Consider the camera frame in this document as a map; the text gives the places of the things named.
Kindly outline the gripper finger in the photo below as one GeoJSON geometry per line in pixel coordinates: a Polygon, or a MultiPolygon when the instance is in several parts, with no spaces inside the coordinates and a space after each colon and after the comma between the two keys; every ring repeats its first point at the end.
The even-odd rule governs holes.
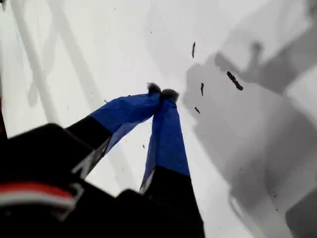
{"type": "Polygon", "coordinates": [[[93,150],[87,159],[76,163],[73,173],[85,178],[115,144],[154,115],[160,105],[161,89],[154,83],[149,83],[147,89],[146,94],[113,99],[66,128],[93,150]]]}
{"type": "Polygon", "coordinates": [[[192,186],[176,105],[178,96],[172,89],[161,93],[140,191],[154,204],[158,228],[166,237],[203,238],[204,223],[192,186]]]}

